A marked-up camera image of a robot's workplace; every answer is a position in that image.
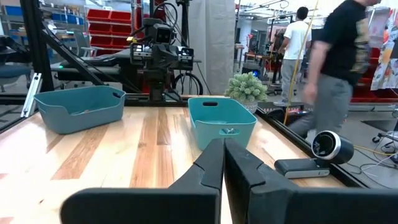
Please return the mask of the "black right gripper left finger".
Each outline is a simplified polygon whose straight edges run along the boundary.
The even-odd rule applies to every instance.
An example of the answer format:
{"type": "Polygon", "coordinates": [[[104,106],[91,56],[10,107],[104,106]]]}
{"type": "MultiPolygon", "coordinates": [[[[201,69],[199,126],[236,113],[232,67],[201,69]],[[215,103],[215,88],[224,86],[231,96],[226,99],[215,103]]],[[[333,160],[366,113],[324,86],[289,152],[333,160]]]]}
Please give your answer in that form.
{"type": "Polygon", "coordinates": [[[224,141],[214,139],[167,188],[88,188],[69,196],[62,224],[220,224],[224,141]]]}

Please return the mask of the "red storage shelf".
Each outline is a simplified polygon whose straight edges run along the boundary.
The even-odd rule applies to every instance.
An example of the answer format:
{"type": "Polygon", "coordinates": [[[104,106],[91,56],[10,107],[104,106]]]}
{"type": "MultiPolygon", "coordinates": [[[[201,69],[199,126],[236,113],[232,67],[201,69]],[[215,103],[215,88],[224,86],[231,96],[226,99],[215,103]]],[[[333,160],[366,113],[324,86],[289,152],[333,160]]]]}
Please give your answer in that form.
{"type": "Polygon", "coordinates": [[[354,87],[351,103],[398,103],[398,95],[395,90],[371,90],[371,83],[378,66],[379,56],[380,50],[371,48],[368,70],[354,87]]]}

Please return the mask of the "teal plastic bin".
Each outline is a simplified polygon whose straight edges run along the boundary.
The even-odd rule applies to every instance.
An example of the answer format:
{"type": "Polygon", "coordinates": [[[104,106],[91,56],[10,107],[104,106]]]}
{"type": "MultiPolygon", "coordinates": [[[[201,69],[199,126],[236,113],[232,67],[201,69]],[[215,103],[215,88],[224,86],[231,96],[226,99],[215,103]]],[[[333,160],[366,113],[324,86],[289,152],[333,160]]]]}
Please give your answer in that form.
{"type": "Polygon", "coordinates": [[[71,134],[122,119],[125,97],[125,91],[101,85],[38,93],[34,99],[46,127],[71,134]]]}
{"type": "Polygon", "coordinates": [[[233,138],[246,147],[257,118],[231,98],[196,97],[188,100],[192,129],[199,149],[213,139],[233,138]]]}

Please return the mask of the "green succulent in white pot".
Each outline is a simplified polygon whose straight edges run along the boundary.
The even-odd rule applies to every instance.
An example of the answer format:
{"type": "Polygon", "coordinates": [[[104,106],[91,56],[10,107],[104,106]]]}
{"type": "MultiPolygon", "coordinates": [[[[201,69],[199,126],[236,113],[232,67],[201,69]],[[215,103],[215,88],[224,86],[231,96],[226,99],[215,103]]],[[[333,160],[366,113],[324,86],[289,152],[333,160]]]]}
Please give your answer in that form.
{"type": "Polygon", "coordinates": [[[259,102],[267,101],[267,87],[252,72],[235,74],[229,79],[224,95],[255,113],[259,102]]]}

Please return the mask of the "grey office chair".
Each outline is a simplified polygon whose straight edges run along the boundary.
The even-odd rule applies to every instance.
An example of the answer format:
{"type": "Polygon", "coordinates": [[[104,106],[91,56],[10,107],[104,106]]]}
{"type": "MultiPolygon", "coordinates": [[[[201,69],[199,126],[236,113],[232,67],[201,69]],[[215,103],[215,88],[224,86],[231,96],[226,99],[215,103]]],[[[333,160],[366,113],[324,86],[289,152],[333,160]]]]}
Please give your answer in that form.
{"type": "Polygon", "coordinates": [[[26,87],[31,84],[31,59],[28,52],[0,47],[0,92],[6,91],[5,86],[15,83],[19,77],[25,76],[26,87]]]}

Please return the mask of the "silver aluminium extrusion bar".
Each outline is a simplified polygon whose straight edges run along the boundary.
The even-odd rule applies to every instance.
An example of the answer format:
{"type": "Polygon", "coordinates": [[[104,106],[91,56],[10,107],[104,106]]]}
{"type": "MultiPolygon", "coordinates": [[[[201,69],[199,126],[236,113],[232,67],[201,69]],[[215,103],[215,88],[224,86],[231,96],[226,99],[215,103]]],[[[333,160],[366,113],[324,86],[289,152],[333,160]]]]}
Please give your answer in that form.
{"type": "Polygon", "coordinates": [[[42,85],[42,74],[34,73],[32,78],[27,97],[21,111],[21,118],[28,118],[35,110],[35,99],[34,96],[41,90],[42,85]]]}

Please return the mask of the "black aluminium table frame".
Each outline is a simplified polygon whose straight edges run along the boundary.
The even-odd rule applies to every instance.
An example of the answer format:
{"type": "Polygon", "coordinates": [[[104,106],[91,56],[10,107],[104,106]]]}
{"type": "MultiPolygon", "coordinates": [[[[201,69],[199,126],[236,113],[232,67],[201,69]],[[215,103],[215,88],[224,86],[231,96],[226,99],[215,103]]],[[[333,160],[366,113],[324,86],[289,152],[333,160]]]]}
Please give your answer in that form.
{"type": "MultiPolygon", "coordinates": [[[[36,88],[38,92],[54,91],[52,72],[50,71],[50,60],[48,59],[47,46],[53,48],[58,52],[64,59],[66,59],[71,65],[73,65],[79,72],[80,76],[83,76],[86,82],[92,82],[96,86],[110,87],[104,84],[104,82],[98,78],[93,72],[88,70],[86,66],[82,64],[83,59],[77,59],[77,56],[69,50],[64,44],[53,35],[50,30],[47,30],[45,24],[43,24],[42,13],[40,12],[39,3],[37,0],[19,0],[22,8],[22,15],[25,22],[25,31],[27,32],[27,38],[29,42],[28,51],[30,59],[33,63],[34,71],[41,73],[41,83],[39,87],[33,87],[34,84],[30,84],[30,89],[36,88]]],[[[112,82],[122,83],[125,88],[133,88],[133,84],[128,84],[129,79],[122,77],[121,79],[108,76],[112,82]]],[[[30,93],[26,95],[15,94],[5,95],[0,97],[0,103],[10,105],[21,105],[22,103],[28,102],[33,99],[30,93]]],[[[188,108],[188,100],[194,98],[194,96],[182,96],[180,100],[174,101],[152,101],[149,99],[150,95],[143,93],[128,93],[125,99],[125,106],[147,106],[147,107],[184,107],[188,108]]],[[[297,146],[301,151],[306,153],[310,157],[310,144],[301,138],[298,134],[289,130],[288,127],[282,124],[275,118],[266,115],[263,109],[258,108],[255,112],[259,115],[261,120],[269,123],[276,131],[280,132],[286,137],[291,143],[297,146]]],[[[329,165],[331,175],[338,179],[342,184],[347,187],[364,187],[370,188],[364,182],[356,178],[353,174],[349,174],[348,171],[341,168],[340,165],[329,165]]]]}

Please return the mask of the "blue storage bins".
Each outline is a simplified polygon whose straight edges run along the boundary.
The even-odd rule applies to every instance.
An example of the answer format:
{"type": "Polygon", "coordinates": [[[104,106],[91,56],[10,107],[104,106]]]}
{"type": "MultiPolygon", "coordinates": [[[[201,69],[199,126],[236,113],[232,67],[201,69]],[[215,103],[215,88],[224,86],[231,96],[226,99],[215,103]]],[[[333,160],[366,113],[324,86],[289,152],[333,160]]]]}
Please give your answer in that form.
{"type": "Polygon", "coordinates": [[[66,24],[76,24],[83,25],[84,20],[82,17],[73,15],[73,14],[65,14],[65,13],[53,13],[51,18],[55,22],[61,22],[66,24]]]}

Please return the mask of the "person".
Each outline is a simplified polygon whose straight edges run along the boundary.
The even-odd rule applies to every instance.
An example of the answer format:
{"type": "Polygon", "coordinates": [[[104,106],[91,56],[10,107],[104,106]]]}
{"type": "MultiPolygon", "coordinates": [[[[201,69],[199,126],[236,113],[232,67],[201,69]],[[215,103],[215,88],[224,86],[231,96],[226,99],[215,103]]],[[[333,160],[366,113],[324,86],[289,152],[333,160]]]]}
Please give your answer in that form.
{"type": "Polygon", "coordinates": [[[303,99],[313,111],[289,125],[300,136],[338,132],[348,114],[353,88],[368,69],[366,9],[382,0],[344,0],[327,17],[310,53],[303,99]]]}
{"type": "Polygon", "coordinates": [[[300,70],[304,54],[312,40],[309,25],[304,21],[307,16],[307,7],[298,8],[296,21],[289,24],[284,33],[284,41],[279,49],[279,52],[284,54],[281,66],[282,99],[274,102],[276,106],[286,106],[289,102],[290,86],[294,86],[294,72],[300,70]]]}

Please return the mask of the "red storage bin rack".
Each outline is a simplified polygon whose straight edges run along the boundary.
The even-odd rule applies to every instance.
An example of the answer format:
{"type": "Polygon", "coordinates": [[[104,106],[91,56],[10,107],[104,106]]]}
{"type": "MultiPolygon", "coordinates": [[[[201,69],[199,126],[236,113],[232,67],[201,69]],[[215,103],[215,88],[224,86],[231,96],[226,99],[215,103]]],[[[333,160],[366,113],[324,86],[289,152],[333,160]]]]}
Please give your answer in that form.
{"type": "Polygon", "coordinates": [[[92,55],[113,54],[129,47],[132,32],[131,13],[106,9],[89,9],[86,15],[92,55]]]}

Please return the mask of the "colourful patterned cloth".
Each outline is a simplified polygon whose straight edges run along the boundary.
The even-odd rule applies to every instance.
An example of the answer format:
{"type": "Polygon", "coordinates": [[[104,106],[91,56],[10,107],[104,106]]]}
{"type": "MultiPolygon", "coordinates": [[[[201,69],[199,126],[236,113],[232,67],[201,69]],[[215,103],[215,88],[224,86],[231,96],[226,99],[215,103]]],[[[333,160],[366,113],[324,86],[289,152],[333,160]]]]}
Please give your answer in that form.
{"type": "Polygon", "coordinates": [[[398,89],[398,8],[371,21],[371,47],[380,50],[371,90],[398,89]]]}

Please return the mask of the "grey concrete column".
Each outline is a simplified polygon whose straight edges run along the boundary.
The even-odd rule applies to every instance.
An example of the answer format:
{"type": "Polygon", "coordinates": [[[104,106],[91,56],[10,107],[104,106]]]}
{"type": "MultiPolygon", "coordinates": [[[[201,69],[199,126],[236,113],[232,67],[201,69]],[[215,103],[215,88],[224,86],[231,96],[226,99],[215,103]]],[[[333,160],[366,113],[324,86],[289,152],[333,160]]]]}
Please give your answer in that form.
{"type": "Polygon", "coordinates": [[[195,74],[204,94],[223,95],[234,68],[234,0],[193,0],[188,9],[195,74]]]}

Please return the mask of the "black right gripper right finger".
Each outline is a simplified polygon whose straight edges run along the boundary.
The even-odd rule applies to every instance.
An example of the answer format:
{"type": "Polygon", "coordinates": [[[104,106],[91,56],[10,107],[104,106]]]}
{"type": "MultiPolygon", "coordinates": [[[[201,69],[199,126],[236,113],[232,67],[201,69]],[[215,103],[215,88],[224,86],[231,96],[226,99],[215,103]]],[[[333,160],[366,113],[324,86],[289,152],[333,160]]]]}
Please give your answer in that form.
{"type": "Polygon", "coordinates": [[[233,139],[225,180],[238,224],[398,224],[398,190],[300,187],[233,139]]]}

